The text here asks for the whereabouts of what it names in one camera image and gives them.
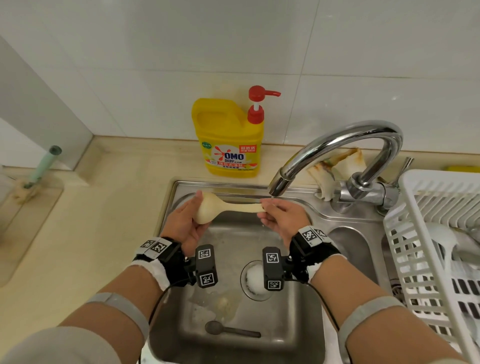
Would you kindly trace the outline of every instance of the forearm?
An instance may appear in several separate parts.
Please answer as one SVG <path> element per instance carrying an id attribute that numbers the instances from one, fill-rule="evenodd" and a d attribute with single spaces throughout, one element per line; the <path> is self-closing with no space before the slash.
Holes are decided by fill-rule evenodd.
<path id="1" fill-rule="evenodd" d="M 162 291 L 143 267 L 130 266 L 101 292 L 117 293 L 133 303 L 148 320 Z M 90 330 L 103 337 L 117 352 L 123 364 L 134 364 L 144 345 L 138 326 L 119 310 L 102 303 L 87 303 L 70 314 L 59 326 Z"/>
<path id="2" fill-rule="evenodd" d="M 358 306 L 388 296 L 341 256 L 325 260 L 312 284 L 322 294 L 340 327 Z M 462 359 L 419 318 L 398 306 L 367 318 L 350 334 L 347 348 L 356 364 L 426 364 L 442 358 Z"/>

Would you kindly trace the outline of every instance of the beige countertop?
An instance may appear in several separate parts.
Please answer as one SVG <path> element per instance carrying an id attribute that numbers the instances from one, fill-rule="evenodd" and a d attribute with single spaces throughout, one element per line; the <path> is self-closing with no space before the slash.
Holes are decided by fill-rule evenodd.
<path id="1" fill-rule="evenodd" d="M 11 281 L 0 288 L 0 357 L 29 334 L 58 324 L 128 265 L 133 252 L 151 237 L 164 197 L 174 180 L 266 185 L 299 149 L 263 146 L 260 173 L 251 179 L 211 175 L 197 142 L 98 137 L 88 158 L 87 183 L 59 172 L 64 191 Z M 364 151 L 366 159 L 377 151 Z M 480 165 L 480 156 L 402 152 L 417 158 L 415 168 Z M 301 172 L 294 186 L 312 186 Z"/>

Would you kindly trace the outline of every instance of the hand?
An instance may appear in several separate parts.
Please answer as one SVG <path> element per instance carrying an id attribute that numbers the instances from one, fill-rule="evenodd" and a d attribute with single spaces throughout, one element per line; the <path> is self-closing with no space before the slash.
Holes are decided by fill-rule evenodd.
<path id="1" fill-rule="evenodd" d="M 293 202 L 278 198 L 262 198 L 260 200 L 266 212 L 257 216 L 265 226 L 277 232 L 283 239 L 283 244 L 290 248 L 292 237 L 305 226 L 310 225 L 305 209 Z"/>
<path id="2" fill-rule="evenodd" d="M 185 256 L 195 255 L 198 241 L 210 225 L 210 223 L 199 225 L 193 221 L 203 199 L 202 191 L 197 191 L 194 198 L 185 202 L 168 216 L 160 233 L 160 237 L 165 236 L 180 242 Z"/>

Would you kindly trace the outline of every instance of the white plastic basket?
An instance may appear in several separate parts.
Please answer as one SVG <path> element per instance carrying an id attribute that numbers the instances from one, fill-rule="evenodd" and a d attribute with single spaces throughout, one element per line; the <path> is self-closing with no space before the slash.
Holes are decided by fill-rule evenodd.
<path id="1" fill-rule="evenodd" d="M 399 182 L 401 194 L 384 227 L 407 307 L 478 364 L 480 354 L 459 305 L 473 304 L 480 312 L 480 295 L 455 293 L 425 222 L 461 229 L 479 224 L 480 173 L 409 170 Z M 480 282 L 474 283 L 480 290 Z"/>

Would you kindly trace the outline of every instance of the person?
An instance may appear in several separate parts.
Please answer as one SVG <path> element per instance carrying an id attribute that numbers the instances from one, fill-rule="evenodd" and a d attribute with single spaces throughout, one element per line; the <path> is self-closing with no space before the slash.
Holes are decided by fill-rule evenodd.
<path id="1" fill-rule="evenodd" d="M 202 193 L 198 191 L 195 197 L 168 216 L 160 234 L 160 237 L 168 239 L 164 242 L 180 244 L 185 256 L 195 254 L 198 241 L 209 225 L 198 225 L 193 221 L 201 202 Z M 261 203 L 265 212 L 258 214 L 259 219 L 276 231 L 292 251 L 292 239 L 310 224 L 305 210 L 282 199 L 262 199 Z M 323 251 L 326 258 L 321 264 L 315 263 L 316 272 L 308 269 L 309 280 L 321 293 L 324 304 L 342 330 L 342 325 L 359 306 L 378 299 L 381 301 L 389 295 L 359 272 L 331 244 L 323 244 L 318 245 L 319 249 L 328 246 L 330 253 Z M 101 300 L 83 304 L 57 327 L 37 332 L 13 347 L 0 363 L 134 364 L 145 344 L 145 334 L 148 335 L 142 329 L 144 325 L 138 322 L 148 322 L 168 281 L 175 279 L 174 276 L 179 273 L 170 263 L 163 266 L 158 259 L 146 259 L 143 253 L 136 258 L 99 294 L 121 296 L 125 305 L 132 305 L 137 311 L 129 306 L 130 310 L 125 314 Z M 346 348 L 354 364 L 465 363 L 446 341 L 398 304 L 361 319 L 349 333 Z"/>

